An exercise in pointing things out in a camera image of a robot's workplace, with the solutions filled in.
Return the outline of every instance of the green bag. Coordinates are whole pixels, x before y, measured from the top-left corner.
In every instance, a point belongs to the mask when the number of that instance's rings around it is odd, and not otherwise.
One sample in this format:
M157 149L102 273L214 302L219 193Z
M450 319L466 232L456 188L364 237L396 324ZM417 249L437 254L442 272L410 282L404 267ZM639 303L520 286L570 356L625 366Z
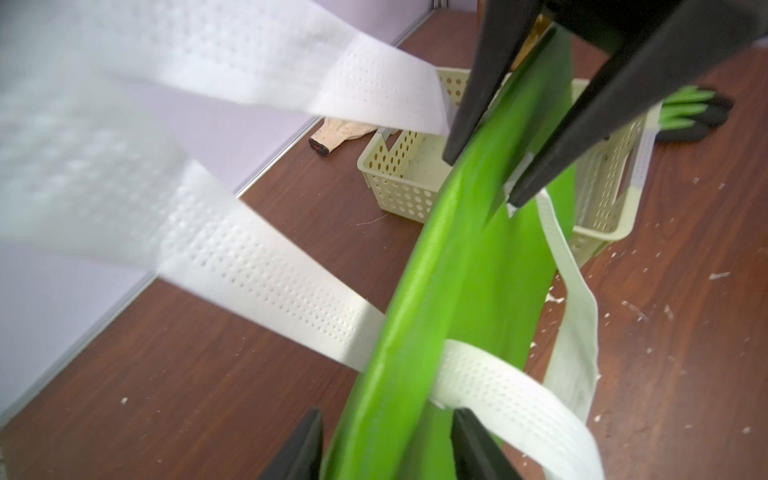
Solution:
M499 96L440 191L324 459L324 478L454 478L452 412L428 402L445 340L522 368L555 265L534 202L508 218L502 185L571 106L570 35L551 30ZM548 191L574 223L574 172Z

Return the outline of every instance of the perforated basket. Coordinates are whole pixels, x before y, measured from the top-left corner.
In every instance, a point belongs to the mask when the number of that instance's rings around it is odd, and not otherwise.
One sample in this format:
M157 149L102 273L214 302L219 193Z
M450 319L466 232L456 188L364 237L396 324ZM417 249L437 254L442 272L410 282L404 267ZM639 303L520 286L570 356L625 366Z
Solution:
M439 73L446 91L460 103L469 70L440 68ZM574 80L574 99L587 83ZM659 112L660 105L654 106L576 160L576 226L570 244L579 265L632 231ZM403 131L387 148L377 132L357 167L383 210L423 223L451 172L441 159L444 146L444 137Z

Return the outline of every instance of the lavender wall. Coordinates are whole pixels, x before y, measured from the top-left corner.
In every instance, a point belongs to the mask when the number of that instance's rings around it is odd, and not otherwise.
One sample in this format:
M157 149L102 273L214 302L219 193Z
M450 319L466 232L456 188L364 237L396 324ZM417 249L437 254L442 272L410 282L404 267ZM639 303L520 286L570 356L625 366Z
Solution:
M394 41L429 0L318 0L364 32ZM312 121L139 81L124 87L233 192ZM146 283L148 272L0 243L0 425L18 412Z

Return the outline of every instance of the white perforated strap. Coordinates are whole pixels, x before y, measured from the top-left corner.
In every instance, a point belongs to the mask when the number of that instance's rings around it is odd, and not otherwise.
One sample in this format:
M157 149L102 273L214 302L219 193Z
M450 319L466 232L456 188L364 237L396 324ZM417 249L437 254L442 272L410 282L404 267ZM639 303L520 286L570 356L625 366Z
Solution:
M384 315L235 199L82 57L18 27L0 44L0 238L156 270L365 368Z
M603 478L598 446L552 392L490 353L448 340L431 400L470 408L483 425L556 478Z
M586 422L598 386L598 302L581 276L546 189L536 195L536 205L541 228L568 289L544 385Z
M49 1L65 31L122 74L242 104L449 132L455 108L434 66L309 0Z

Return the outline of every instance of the wooden floor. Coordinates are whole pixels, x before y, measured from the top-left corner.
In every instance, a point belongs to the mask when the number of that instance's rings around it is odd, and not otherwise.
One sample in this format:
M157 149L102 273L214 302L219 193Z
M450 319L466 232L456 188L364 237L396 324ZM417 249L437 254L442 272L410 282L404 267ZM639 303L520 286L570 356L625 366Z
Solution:
M468 68L475 35L473 15L442 12L402 48ZM574 51L580 76L603 59ZM589 426L608 478L768 478L768 51L704 82L735 98L731 119L699 144L656 147L634 233L583 270L601 307ZM303 140L243 199L385 310L420 225L382 217L356 169L368 139L327 159ZM538 378L562 308L545 306ZM310 406L331 436L355 376L156 281L0 441L11 480L256 478Z

